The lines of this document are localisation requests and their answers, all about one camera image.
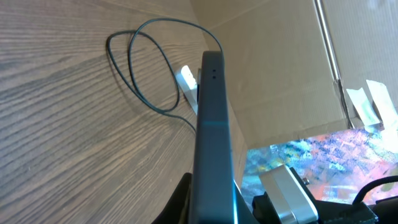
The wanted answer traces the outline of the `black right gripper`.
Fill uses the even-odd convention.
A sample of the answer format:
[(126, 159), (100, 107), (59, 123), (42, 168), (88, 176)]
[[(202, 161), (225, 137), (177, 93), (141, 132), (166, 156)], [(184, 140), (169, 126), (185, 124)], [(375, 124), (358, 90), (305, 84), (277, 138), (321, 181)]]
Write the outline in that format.
[[(299, 177), (294, 168), (289, 167), (289, 169), (317, 209), (318, 221), (312, 223), (397, 223), (396, 196), (378, 200), (374, 205), (364, 203), (364, 197), (372, 189), (396, 183), (396, 175), (383, 177), (366, 184), (355, 196), (353, 202), (347, 204), (315, 199), (304, 179)], [(259, 223), (279, 223), (266, 192), (253, 198), (252, 209), (252, 213)]]

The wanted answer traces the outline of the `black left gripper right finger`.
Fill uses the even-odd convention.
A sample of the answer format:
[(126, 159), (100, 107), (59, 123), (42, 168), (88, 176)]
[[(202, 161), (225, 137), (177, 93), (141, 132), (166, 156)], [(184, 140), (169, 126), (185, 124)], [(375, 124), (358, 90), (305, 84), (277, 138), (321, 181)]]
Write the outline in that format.
[(250, 209), (244, 201), (240, 189), (236, 182), (234, 182), (235, 191), (235, 212), (236, 212), (236, 223), (237, 224), (259, 224), (259, 222), (254, 218)]

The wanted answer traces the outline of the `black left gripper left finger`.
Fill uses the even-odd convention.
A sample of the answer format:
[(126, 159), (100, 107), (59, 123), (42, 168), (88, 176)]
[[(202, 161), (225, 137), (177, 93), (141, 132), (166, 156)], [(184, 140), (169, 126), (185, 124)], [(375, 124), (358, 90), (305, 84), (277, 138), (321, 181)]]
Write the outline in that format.
[(184, 173), (163, 210), (152, 224), (187, 224), (192, 174)]

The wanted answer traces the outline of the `blue smartphone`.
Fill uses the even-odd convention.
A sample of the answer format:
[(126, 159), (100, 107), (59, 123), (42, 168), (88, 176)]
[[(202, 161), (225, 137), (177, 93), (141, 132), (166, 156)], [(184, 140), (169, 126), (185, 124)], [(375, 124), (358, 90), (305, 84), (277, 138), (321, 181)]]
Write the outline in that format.
[(198, 94), (189, 223), (235, 223), (236, 194), (221, 52), (205, 51)]

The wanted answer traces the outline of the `white power strip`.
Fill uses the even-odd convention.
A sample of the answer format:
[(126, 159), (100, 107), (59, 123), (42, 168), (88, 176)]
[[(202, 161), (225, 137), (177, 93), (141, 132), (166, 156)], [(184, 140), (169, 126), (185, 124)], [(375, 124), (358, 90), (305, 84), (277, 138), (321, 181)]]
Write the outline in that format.
[(188, 65), (180, 67), (176, 74), (176, 81), (189, 102), (195, 114), (198, 113), (198, 83)]

